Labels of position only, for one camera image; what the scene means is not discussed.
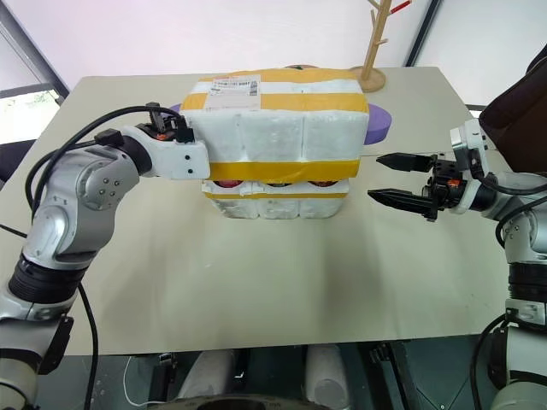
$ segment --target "wooden coat rack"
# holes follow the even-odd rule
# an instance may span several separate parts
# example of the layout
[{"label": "wooden coat rack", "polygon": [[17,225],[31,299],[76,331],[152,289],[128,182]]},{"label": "wooden coat rack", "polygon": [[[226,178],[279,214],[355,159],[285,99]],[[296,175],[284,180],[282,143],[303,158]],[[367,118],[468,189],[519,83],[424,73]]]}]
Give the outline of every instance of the wooden coat rack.
[{"label": "wooden coat rack", "polygon": [[407,0],[393,9],[391,9],[391,0],[380,0],[379,4],[374,0],[368,0],[368,2],[376,9],[376,13],[374,13],[374,9],[370,10],[370,16],[373,20],[373,34],[370,38],[370,43],[368,44],[367,57],[365,58],[364,64],[362,67],[353,67],[351,71],[357,75],[362,90],[365,92],[372,92],[379,90],[385,84],[385,74],[379,69],[373,68],[373,65],[376,54],[378,53],[378,48],[382,44],[387,43],[387,38],[382,38],[387,18],[393,13],[408,6],[412,3],[412,0]]}]

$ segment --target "white wall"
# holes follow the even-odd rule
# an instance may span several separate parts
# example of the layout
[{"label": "white wall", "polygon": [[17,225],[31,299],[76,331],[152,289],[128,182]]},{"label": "white wall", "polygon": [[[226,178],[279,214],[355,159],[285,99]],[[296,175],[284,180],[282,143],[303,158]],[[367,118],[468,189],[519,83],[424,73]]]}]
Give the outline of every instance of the white wall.
[{"label": "white wall", "polygon": [[[69,88],[87,75],[361,65],[366,0],[5,0]],[[429,0],[392,15],[379,67],[404,64]]]},{"label": "white wall", "polygon": [[545,43],[545,0],[444,0],[416,65],[440,67],[465,103],[487,105]]},{"label": "white wall", "polygon": [[39,82],[0,34],[0,90],[10,90]]}]

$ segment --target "black cable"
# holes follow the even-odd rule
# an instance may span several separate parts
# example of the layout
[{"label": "black cable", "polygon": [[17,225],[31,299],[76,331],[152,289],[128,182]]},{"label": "black cable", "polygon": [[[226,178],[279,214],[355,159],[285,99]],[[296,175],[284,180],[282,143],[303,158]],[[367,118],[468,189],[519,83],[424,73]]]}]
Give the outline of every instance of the black cable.
[{"label": "black cable", "polygon": [[[73,145],[72,147],[69,147],[67,151],[72,151],[73,149],[79,149],[79,148],[85,148],[85,147],[91,147],[92,145],[95,145],[95,141],[87,141],[85,143],[77,143]],[[25,196],[26,201],[28,202],[28,206],[32,209],[32,182],[34,180],[34,177],[36,176],[36,173],[38,170],[47,162],[50,160],[50,158],[56,153],[55,151],[51,151],[50,153],[44,155],[42,158],[40,158],[31,168],[31,170],[28,172],[28,175],[26,176],[25,180]]]},{"label": "black cable", "polygon": [[34,218],[34,215],[36,214],[36,211],[38,210],[38,207],[40,205],[40,200],[42,198],[42,194],[44,193],[44,187],[50,177],[53,167],[61,159],[61,157],[65,154],[65,152],[67,152],[69,147],[78,143],[80,139],[85,137],[88,133],[93,131],[98,126],[101,126],[105,122],[110,121],[116,117],[120,117],[122,115],[131,114],[131,113],[153,113],[153,112],[170,114],[177,119],[182,118],[179,113],[169,108],[136,105],[133,107],[125,107],[125,108],[120,108],[120,109],[111,111],[97,118],[96,120],[94,120],[93,122],[91,122],[90,124],[82,128],[81,130],[76,132],[76,134],[74,134],[73,137],[71,137],[66,143],[64,143],[61,146],[61,148],[59,148],[57,151],[55,151],[55,153],[53,153],[53,155],[51,156],[48,162],[48,165],[45,167],[44,171],[42,172],[42,175],[40,176],[40,179],[38,180],[38,184],[36,185],[36,190],[34,191],[34,198],[32,199],[32,218]]},{"label": "black cable", "polygon": [[544,192],[547,190],[547,184],[539,185],[539,186],[536,186],[535,188],[529,188],[527,190],[517,190],[516,188],[508,188],[506,186],[498,185],[493,180],[487,179],[486,177],[483,177],[476,173],[473,175],[473,178],[480,181],[480,183],[484,185],[486,188],[490,188],[491,190],[501,192],[502,194],[513,195],[513,196],[534,195],[534,194],[538,194],[539,192]]},{"label": "black cable", "polygon": [[516,215],[520,214],[521,212],[525,212],[527,210],[532,209],[533,207],[537,207],[538,205],[541,205],[544,202],[547,202],[547,196],[544,196],[542,198],[536,199],[535,201],[529,202],[525,205],[515,208],[499,220],[499,222],[496,225],[496,240],[501,245],[502,248],[505,248],[505,241],[503,241],[503,237],[502,237],[502,231],[505,224],[507,224],[511,219],[513,219]]},{"label": "black cable", "polygon": [[99,338],[97,334],[97,324],[95,323],[95,318],[93,317],[93,312],[91,311],[91,305],[89,299],[87,299],[87,294],[84,290],[84,285],[80,283],[78,285],[79,295],[82,298],[84,303],[85,313],[87,314],[87,319],[89,320],[89,327],[91,328],[91,340],[93,345],[93,353],[91,355],[91,370],[89,372],[89,378],[87,380],[87,390],[85,391],[85,401],[84,401],[84,410],[91,409],[91,396],[93,394],[93,385],[95,384],[95,376],[97,375],[97,365],[99,361]]},{"label": "black cable", "polygon": [[483,331],[480,333],[479,340],[475,344],[473,350],[473,356],[471,357],[471,366],[469,367],[469,384],[471,385],[471,394],[473,395],[473,404],[475,410],[482,410],[479,397],[479,388],[477,387],[477,361],[479,359],[480,348],[485,342],[486,338],[496,326],[503,323],[505,320],[505,313],[495,318]]},{"label": "black cable", "polygon": [[13,233],[14,235],[17,235],[18,237],[26,237],[26,233],[23,233],[21,231],[17,231],[14,228],[10,228],[9,226],[0,224],[0,229],[4,229],[5,231],[8,231],[9,233]]}]

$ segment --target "barcode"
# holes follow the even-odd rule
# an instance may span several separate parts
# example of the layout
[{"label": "barcode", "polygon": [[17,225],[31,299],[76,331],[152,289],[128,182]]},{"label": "barcode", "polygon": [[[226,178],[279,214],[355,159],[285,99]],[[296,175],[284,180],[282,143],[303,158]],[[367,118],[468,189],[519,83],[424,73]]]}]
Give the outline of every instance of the barcode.
[{"label": "barcode", "polygon": [[249,90],[250,96],[257,96],[258,95],[258,84],[256,81],[250,82],[250,90]]},{"label": "barcode", "polygon": [[222,85],[225,87],[244,87],[246,85],[250,85],[251,83],[255,83],[255,81],[218,81],[216,80],[215,83],[217,85]]}]

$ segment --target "yellow packing tape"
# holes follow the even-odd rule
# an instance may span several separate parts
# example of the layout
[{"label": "yellow packing tape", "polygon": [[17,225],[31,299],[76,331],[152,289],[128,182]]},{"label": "yellow packing tape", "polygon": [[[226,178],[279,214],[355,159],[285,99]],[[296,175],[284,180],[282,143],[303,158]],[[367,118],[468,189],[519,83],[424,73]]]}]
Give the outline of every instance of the yellow packing tape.
[{"label": "yellow packing tape", "polygon": [[[190,94],[182,103],[182,109],[203,109],[207,93]],[[318,94],[262,94],[262,109],[288,109],[291,111],[323,111],[338,109],[342,111],[368,112],[367,100],[358,93],[318,93]]]},{"label": "yellow packing tape", "polygon": [[238,194],[212,194],[204,192],[209,199],[334,199],[344,198],[347,193],[337,194],[251,194],[241,196]]},{"label": "yellow packing tape", "polygon": [[353,178],[359,160],[314,162],[211,162],[209,179],[262,181],[281,184],[301,181],[339,181]]},{"label": "yellow packing tape", "polygon": [[260,74],[261,81],[272,83],[316,83],[318,81],[328,81],[331,79],[357,79],[351,71],[337,70],[334,68],[306,68],[305,70],[296,70],[294,68],[270,68],[256,71],[237,71],[236,73],[229,73],[216,77],[206,77],[200,79],[200,81],[213,81],[214,79],[233,77],[235,75],[255,74]]}]

